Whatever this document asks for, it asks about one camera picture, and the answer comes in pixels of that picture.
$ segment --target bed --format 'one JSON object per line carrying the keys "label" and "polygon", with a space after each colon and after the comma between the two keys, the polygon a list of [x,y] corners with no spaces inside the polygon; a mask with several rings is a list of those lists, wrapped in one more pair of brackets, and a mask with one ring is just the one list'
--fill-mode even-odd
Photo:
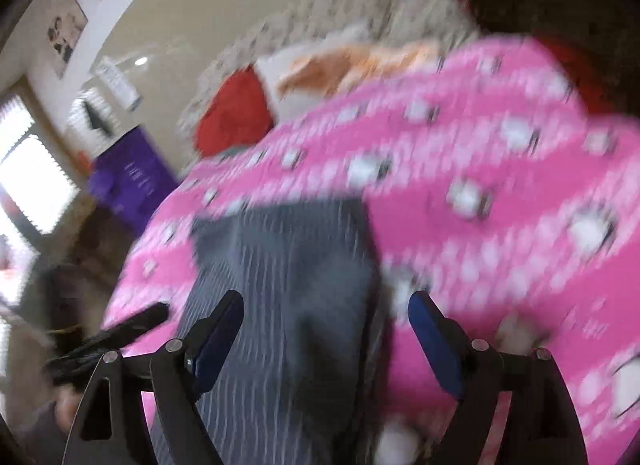
{"label": "bed", "polygon": [[[170,321],[126,353],[156,350],[174,335],[196,277],[195,217],[359,196],[384,275],[408,272],[415,286],[429,286],[471,337],[493,341],[513,311],[550,334],[545,346],[574,400],[590,463],[613,464],[640,428],[634,401],[623,405],[616,394],[640,345],[639,194],[633,118],[588,117],[533,39],[468,42],[440,62],[327,100],[246,152],[197,162],[130,251],[104,323],[168,301]],[[437,436],[453,403],[408,326],[410,292],[389,292],[384,410]],[[507,408],[505,396],[483,465],[495,459]],[[151,423],[152,398],[145,409]]]}

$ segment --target pink bedspread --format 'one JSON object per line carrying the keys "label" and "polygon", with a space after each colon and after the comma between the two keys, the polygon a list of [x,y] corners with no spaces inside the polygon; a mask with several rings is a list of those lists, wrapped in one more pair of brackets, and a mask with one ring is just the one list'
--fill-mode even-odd
{"label": "pink bedspread", "polygon": [[[376,160],[388,170],[370,170]],[[196,276],[195,215],[354,192],[369,206],[383,265],[428,280],[471,337],[491,340],[510,311],[552,333],[546,346],[590,463],[614,463],[640,428],[640,409],[616,416],[612,408],[612,373],[640,345],[640,131],[629,118],[588,119],[555,60],[530,39],[476,42],[440,67],[334,98],[233,159],[200,162],[132,248],[105,324],[165,300],[172,320],[127,353],[172,336]],[[594,216],[591,235],[607,232],[596,245],[574,229]],[[394,298],[386,405],[441,432],[452,402],[406,322],[407,301],[408,293]],[[485,463],[500,442],[503,400]]]}

